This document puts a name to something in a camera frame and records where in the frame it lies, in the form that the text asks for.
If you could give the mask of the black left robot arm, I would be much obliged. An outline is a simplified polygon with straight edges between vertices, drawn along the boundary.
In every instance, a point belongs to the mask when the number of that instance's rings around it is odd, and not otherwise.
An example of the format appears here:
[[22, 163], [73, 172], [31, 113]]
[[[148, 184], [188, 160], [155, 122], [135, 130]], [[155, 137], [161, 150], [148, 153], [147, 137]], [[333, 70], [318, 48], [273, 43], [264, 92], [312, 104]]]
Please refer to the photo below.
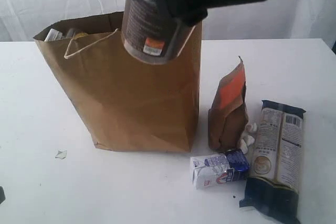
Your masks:
[[4, 193], [4, 189], [2, 186], [0, 186], [0, 204], [2, 204], [6, 199], [5, 193]]

